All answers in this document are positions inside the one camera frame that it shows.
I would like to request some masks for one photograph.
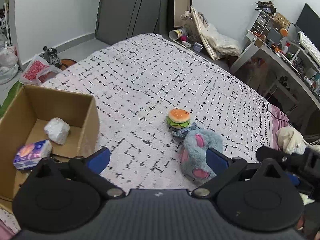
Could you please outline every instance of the stuffed animal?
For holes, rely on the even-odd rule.
[[[213,131],[199,128],[189,131],[179,153],[182,172],[201,183],[209,181],[216,174],[206,162],[207,149],[222,153],[222,146],[222,137]]]
[[[195,130],[195,129],[203,129],[200,127],[197,127],[197,124],[195,122],[192,123],[192,125],[187,126],[185,128],[181,128],[178,131],[172,131],[173,136],[178,137],[178,138],[185,138],[185,136],[187,135],[188,132]]]

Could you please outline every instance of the burger toy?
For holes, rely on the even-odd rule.
[[[183,109],[172,109],[167,116],[167,122],[173,128],[185,128],[190,125],[190,113]]]

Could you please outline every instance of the bed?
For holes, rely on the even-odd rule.
[[[172,108],[223,137],[223,154],[256,162],[272,147],[272,105],[237,78],[157,34],[141,34],[94,52],[43,86],[94,95],[100,119],[96,149],[111,160],[101,173],[130,188],[189,188],[180,171],[181,140],[166,124]]]

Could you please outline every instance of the white desk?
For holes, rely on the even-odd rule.
[[[248,31],[245,38],[248,38],[251,43],[248,47],[242,52],[239,58],[232,64],[229,69],[231,74],[234,74],[241,66],[246,63],[259,49],[262,49],[266,52],[269,56],[271,56],[284,70],[287,71],[289,75],[291,75],[298,84],[307,92],[313,102],[316,104],[318,109],[320,110],[320,99],[317,95],[311,90],[311,88],[304,82],[302,77],[300,76],[299,72],[289,63],[286,62],[280,55],[278,55],[273,49],[271,49],[267,44],[265,44],[261,39],[259,39],[256,35],[252,32]],[[313,69],[320,73],[320,70],[316,63],[310,58],[310,56],[302,49],[298,49],[297,53],[304,53],[306,57],[312,62]]]

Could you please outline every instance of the dark gray door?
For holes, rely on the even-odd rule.
[[[159,33],[165,10],[166,0],[100,0],[96,38],[111,45],[141,33]]]
[[[101,0],[97,39],[114,44],[127,38],[136,0]]]

